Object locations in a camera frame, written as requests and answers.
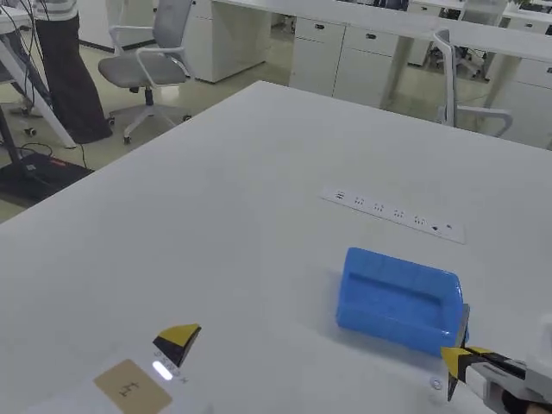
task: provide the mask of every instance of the gray office chair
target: gray office chair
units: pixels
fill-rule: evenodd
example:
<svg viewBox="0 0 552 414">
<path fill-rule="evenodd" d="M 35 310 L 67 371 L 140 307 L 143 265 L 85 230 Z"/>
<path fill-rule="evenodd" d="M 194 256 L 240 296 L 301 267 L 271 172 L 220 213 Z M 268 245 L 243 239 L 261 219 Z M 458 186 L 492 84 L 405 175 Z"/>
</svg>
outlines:
<svg viewBox="0 0 552 414">
<path fill-rule="evenodd" d="M 494 136 L 501 136 L 506 132 L 513 119 L 507 110 L 492 110 L 489 108 L 476 108 L 473 106 L 458 106 L 456 97 L 456 53 L 455 47 L 450 43 L 450 32 L 447 29 L 439 30 L 433 34 L 433 40 L 444 58 L 446 79 L 446 104 L 439 108 L 437 121 L 443 125 L 457 128 L 457 114 L 470 114 L 487 118 L 498 118 L 504 121 L 504 127 Z"/>
<path fill-rule="evenodd" d="M 160 0 L 152 28 L 137 26 L 112 26 L 110 35 L 115 45 L 116 55 L 103 59 L 98 64 L 100 73 L 113 85 L 130 89 L 136 93 L 145 88 L 146 104 L 134 108 L 116 110 L 110 113 L 115 117 L 122 113 L 136 113 L 136 119 L 124 130 L 124 142 L 130 143 L 130 134 L 149 116 L 159 116 L 172 128 L 175 123 L 168 116 L 176 108 L 154 103 L 153 88 L 162 85 L 183 84 L 186 75 L 192 77 L 184 51 L 184 34 L 192 0 Z M 141 47 L 125 53 L 118 41 L 123 30 L 150 30 L 159 47 Z"/>
</svg>

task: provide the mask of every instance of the beige paper tag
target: beige paper tag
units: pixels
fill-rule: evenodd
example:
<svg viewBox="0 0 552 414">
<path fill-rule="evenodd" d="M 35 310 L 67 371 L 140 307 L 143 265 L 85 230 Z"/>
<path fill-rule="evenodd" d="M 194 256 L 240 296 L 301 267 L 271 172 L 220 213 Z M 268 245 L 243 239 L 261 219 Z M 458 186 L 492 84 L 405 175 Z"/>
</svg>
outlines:
<svg viewBox="0 0 552 414">
<path fill-rule="evenodd" d="M 171 396 L 133 361 L 125 360 L 101 374 L 94 384 L 124 414 L 159 414 Z"/>
</svg>

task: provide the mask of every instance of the desk drawer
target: desk drawer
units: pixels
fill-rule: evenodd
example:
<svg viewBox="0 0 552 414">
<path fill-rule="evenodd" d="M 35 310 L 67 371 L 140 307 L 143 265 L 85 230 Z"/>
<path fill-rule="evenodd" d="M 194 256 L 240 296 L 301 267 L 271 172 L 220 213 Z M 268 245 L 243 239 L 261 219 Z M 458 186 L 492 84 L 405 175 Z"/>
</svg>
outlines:
<svg viewBox="0 0 552 414">
<path fill-rule="evenodd" d="M 211 10 L 211 0 L 192 0 L 190 14 L 191 17 L 212 19 L 213 12 Z"/>
<path fill-rule="evenodd" d="M 295 37 L 308 41 L 320 41 L 326 44 L 339 44 L 343 42 L 345 26 L 316 20 L 297 19 Z"/>
<path fill-rule="evenodd" d="M 419 15 L 427 16 L 439 16 L 441 13 L 441 8 L 437 6 L 424 6 L 423 4 L 410 3 L 408 6 L 409 13 L 416 13 Z"/>
<path fill-rule="evenodd" d="M 508 25 L 508 28 L 545 35 L 547 30 L 549 29 L 549 26 L 550 25 L 546 22 L 532 22 L 525 19 L 512 18 L 510 19 L 510 24 Z"/>
<path fill-rule="evenodd" d="M 347 28 L 343 47 L 393 56 L 397 47 L 398 36 L 381 33 L 364 28 Z"/>
<path fill-rule="evenodd" d="M 514 80 L 522 84 L 552 89 L 552 63 L 522 59 Z"/>
</svg>

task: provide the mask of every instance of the metal stand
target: metal stand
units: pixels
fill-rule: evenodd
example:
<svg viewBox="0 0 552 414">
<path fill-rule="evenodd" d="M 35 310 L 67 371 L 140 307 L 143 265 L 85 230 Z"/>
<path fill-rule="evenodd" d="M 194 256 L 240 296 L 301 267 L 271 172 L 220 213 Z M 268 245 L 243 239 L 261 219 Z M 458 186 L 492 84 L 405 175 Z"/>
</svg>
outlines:
<svg viewBox="0 0 552 414">
<path fill-rule="evenodd" d="M 27 97 L 34 99 L 34 105 L 41 112 L 44 119 L 50 124 L 53 131 L 60 138 L 61 143 L 66 148 L 75 148 L 77 144 L 72 140 L 72 137 L 67 133 L 66 129 L 61 125 L 60 120 L 52 112 L 41 94 L 33 86 L 33 83 L 25 77 L 25 72 L 19 67 L 16 59 L 11 51 L 0 41 L 0 61 L 11 74 L 12 78 L 17 82 L 24 91 L 27 91 Z"/>
</svg>

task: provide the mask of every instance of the chair armrest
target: chair armrest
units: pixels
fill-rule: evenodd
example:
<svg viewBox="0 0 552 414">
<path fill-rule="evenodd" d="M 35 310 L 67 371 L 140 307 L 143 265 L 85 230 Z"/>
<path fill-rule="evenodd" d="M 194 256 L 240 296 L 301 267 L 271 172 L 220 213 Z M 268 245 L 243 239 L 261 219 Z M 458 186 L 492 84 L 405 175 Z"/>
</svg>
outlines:
<svg viewBox="0 0 552 414">
<path fill-rule="evenodd" d="M 119 35 L 119 32 L 122 32 L 124 30 L 128 30 L 128 31 L 130 31 L 130 30 L 133 30 L 133 31 L 148 30 L 148 31 L 152 32 L 152 35 L 153 35 L 154 28 L 148 27 L 148 26 L 111 26 L 110 27 L 110 36 L 111 36 L 111 39 L 113 40 L 113 46 L 115 47 L 115 55 L 116 56 L 123 53 L 121 43 L 119 43 L 118 35 Z"/>
<path fill-rule="evenodd" d="M 457 108 L 458 112 L 462 112 L 464 114 L 472 114 L 476 116 L 481 116 L 484 118 L 498 118 L 502 119 L 504 121 L 504 127 L 494 134 L 496 137 L 500 137 L 506 132 L 508 129 L 510 129 L 511 125 L 514 122 L 513 117 L 511 116 L 511 112 L 509 110 L 492 110 L 489 108 L 476 108 L 473 106 L 459 106 Z"/>
<path fill-rule="evenodd" d="M 153 88 L 158 88 L 159 86 L 152 79 L 151 75 L 146 69 L 146 66 L 144 65 L 144 62 L 140 57 L 143 53 L 180 53 L 184 62 L 186 62 L 184 56 L 184 47 L 140 47 L 138 50 L 136 50 L 135 55 L 136 59 L 138 60 L 138 64 L 146 74 L 147 80 Z M 183 65 L 182 62 L 175 60 L 174 63 L 176 63 L 179 68 L 182 69 L 182 72 L 184 72 L 185 75 L 189 75 L 191 78 L 193 78 L 190 70 L 185 65 Z"/>
</svg>

